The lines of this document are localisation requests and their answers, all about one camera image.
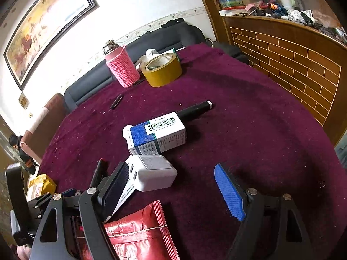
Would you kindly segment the yellow cardboard tray box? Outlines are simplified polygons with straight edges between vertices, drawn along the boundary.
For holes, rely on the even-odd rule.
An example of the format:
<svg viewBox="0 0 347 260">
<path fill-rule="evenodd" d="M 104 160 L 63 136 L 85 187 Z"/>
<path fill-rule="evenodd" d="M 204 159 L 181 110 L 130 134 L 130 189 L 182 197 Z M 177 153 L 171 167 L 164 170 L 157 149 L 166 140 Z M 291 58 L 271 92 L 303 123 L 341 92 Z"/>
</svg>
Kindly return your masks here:
<svg viewBox="0 0 347 260">
<path fill-rule="evenodd" d="M 56 184 L 48 175 L 38 175 L 29 181 L 26 200 L 31 201 L 46 193 L 54 194 L 55 190 Z"/>
</svg>

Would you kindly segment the colourful box on cabinet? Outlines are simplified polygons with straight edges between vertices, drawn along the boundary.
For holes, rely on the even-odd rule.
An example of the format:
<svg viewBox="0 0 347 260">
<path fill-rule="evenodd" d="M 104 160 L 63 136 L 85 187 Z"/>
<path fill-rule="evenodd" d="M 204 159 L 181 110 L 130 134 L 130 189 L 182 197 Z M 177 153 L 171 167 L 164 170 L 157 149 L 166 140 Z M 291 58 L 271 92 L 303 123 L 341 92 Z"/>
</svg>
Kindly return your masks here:
<svg viewBox="0 0 347 260">
<path fill-rule="evenodd" d="M 243 0 L 218 0 L 223 10 L 235 10 L 245 7 Z"/>
</svg>

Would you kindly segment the maroon velvet tablecloth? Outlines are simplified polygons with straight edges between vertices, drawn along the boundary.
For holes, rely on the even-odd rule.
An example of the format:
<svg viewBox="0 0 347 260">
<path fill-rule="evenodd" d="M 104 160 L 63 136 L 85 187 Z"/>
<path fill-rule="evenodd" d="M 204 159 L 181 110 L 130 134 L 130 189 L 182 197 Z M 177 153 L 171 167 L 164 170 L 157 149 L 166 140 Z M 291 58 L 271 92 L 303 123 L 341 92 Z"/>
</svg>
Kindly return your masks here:
<svg viewBox="0 0 347 260">
<path fill-rule="evenodd" d="M 263 195 L 290 194 L 316 259 L 334 253 L 346 228 L 346 172 L 321 125 L 263 73 L 200 44 L 179 52 L 183 74 L 161 88 L 113 82 L 66 116 L 40 171 L 58 191 L 88 188 L 100 159 L 114 169 L 129 157 L 123 128 L 210 100 L 214 107 L 187 123 L 187 142 L 165 152 L 177 169 L 167 189 L 134 193 L 119 217 L 160 200 L 181 259 L 224 259 L 238 231 L 214 180 L 217 164 Z M 115 110 L 110 106 L 124 98 Z"/>
</svg>

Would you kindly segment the black pen torch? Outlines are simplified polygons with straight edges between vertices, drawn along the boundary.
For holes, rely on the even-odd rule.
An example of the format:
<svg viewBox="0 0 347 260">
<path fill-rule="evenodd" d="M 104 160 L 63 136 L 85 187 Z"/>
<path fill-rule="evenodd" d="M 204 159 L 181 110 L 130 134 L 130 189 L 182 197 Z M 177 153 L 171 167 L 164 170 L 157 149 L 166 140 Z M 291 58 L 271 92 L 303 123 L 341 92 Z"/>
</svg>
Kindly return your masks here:
<svg viewBox="0 0 347 260">
<path fill-rule="evenodd" d="M 196 118 L 199 118 L 202 114 L 208 112 L 213 108 L 213 103 L 210 100 L 195 104 L 177 112 L 177 115 L 181 122 L 186 123 Z"/>
</svg>

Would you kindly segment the framed horse painting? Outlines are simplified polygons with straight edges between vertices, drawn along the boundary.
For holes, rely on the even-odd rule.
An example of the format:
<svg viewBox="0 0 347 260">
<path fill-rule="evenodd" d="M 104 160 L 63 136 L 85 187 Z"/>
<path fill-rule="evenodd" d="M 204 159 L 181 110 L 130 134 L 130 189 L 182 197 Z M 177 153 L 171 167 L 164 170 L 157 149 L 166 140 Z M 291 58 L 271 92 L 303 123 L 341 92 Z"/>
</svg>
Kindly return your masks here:
<svg viewBox="0 0 347 260">
<path fill-rule="evenodd" d="M 35 0 L 30 3 L 3 53 L 20 90 L 60 37 L 96 7 L 95 0 Z"/>
</svg>

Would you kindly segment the white USB charger plug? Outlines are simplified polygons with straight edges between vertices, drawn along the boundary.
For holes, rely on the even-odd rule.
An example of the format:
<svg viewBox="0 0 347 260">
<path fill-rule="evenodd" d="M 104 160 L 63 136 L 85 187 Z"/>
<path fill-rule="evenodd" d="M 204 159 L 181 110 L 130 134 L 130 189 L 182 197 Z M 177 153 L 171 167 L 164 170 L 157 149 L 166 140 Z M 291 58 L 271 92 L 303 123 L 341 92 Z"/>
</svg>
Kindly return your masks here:
<svg viewBox="0 0 347 260">
<path fill-rule="evenodd" d="M 126 160 L 129 166 L 130 190 L 141 192 L 169 188 L 177 176 L 177 170 L 162 155 L 133 155 Z"/>
</svg>

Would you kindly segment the yellow tape roll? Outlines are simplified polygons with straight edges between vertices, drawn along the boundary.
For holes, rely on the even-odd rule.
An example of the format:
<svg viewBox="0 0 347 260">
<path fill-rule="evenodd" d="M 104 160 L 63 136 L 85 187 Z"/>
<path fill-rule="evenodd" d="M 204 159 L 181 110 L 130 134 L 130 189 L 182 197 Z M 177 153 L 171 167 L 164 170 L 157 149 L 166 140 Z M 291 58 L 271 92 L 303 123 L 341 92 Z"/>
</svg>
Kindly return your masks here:
<svg viewBox="0 0 347 260">
<path fill-rule="evenodd" d="M 141 70 L 153 88 L 165 86 L 182 74 L 181 64 L 175 53 L 161 54 L 142 66 Z"/>
</svg>

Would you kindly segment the blue white barcode box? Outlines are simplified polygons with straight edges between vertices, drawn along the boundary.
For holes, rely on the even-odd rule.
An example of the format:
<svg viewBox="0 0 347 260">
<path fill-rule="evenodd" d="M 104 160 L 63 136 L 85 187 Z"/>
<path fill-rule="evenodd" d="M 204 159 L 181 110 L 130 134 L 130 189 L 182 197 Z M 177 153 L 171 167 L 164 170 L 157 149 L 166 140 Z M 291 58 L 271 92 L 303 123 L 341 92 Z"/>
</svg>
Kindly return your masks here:
<svg viewBox="0 0 347 260">
<path fill-rule="evenodd" d="M 126 140 L 132 155 L 157 155 L 187 142 L 187 131 L 177 113 L 172 112 L 137 124 Z"/>
</svg>

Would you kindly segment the black leather sofa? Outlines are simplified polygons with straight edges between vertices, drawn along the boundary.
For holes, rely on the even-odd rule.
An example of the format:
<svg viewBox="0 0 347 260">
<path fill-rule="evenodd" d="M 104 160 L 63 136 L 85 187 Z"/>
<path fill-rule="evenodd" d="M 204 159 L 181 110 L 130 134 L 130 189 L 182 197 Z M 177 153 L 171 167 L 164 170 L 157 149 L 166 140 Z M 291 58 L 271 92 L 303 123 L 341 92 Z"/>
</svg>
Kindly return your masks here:
<svg viewBox="0 0 347 260">
<path fill-rule="evenodd" d="M 179 50 L 187 46 L 196 44 L 206 44 L 211 48 L 219 48 L 230 57 L 247 64 L 248 58 L 237 47 L 209 41 L 202 31 L 184 19 L 174 19 L 162 25 L 159 29 L 148 31 L 135 41 L 126 45 L 126 51 L 132 62 L 136 62 L 145 55 L 148 49 L 155 49 L 159 53 L 164 53 L 170 49 Z M 94 94 L 115 81 L 116 78 L 103 60 L 84 76 L 70 85 L 65 93 L 65 107 L 70 113 L 79 105 L 88 100 Z"/>
</svg>

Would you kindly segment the wooden brick-pattern cabinet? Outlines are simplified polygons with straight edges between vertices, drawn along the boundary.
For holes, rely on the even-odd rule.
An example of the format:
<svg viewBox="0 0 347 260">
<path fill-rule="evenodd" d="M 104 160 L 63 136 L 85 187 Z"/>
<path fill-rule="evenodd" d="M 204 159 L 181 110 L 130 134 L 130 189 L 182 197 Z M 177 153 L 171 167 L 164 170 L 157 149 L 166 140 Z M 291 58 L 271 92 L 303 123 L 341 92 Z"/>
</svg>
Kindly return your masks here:
<svg viewBox="0 0 347 260">
<path fill-rule="evenodd" d="M 250 65 L 290 92 L 333 145 L 346 133 L 346 46 L 304 25 L 265 16 L 220 16 L 202 0 L 217 41 L 239 47 Z"/>
</svg>

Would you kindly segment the red foil packet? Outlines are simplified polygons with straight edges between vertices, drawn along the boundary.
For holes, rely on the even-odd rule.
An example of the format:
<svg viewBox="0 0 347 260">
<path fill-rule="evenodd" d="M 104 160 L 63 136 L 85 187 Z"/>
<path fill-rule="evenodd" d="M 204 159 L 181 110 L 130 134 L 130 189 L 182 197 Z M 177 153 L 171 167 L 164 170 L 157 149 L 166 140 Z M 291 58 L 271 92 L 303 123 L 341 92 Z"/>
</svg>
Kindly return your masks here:
<svg viewBox="0 0 347 260">
<path fill-rule="evenodd" d="M 180 258 L 159 200 L 104 228 L 119 259 Z"/>
</svg>

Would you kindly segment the white cylindrical cap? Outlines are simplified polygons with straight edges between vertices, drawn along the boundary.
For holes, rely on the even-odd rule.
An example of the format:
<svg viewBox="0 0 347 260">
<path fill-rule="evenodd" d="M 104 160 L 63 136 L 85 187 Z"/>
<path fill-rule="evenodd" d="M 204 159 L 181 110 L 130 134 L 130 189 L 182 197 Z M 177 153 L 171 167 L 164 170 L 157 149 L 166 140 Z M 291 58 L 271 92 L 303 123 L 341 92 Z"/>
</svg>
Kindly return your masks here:
<svg viewBox="0 0 347 260">
<path fill-rule="evenodd" d="M 131 138 L 131 128 L 133 127 L 133 125 L 126 125 L 123 130 L 122 130 L 122 136 L 124 139 L 128 140 L 129 138 Z"/>
</svg>

